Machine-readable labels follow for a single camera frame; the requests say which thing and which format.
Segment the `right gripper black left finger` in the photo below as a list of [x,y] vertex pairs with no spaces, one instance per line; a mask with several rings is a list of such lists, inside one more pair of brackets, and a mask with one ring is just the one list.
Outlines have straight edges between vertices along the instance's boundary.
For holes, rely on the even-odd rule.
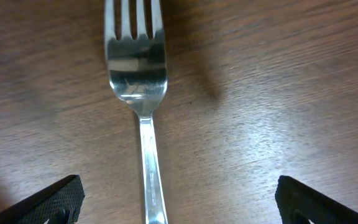
[[68,175],[0,212],[0,224],[75,224],[84,198],[80,176]]

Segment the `metal fork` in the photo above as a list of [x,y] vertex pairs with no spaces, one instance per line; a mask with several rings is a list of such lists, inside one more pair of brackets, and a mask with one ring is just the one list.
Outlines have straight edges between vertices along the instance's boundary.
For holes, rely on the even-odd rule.
[[153,121],[153,113],[168,86],[161,3],[150,2],[152,33],[148,34],[144,1],[136,1],[136,38],[131,33],[128,1],[121,1],[121,34],[116,34],[114,3],[114,0],[104,3],[104,51],[109,82],[114,94],[139,119],[145,222],[168,224]]

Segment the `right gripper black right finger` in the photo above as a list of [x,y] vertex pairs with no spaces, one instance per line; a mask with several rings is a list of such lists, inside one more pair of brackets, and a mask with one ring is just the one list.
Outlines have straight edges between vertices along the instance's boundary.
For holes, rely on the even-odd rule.
[[358,212],[290,176],[279,177],[275,200],[283,224],[358,224]]

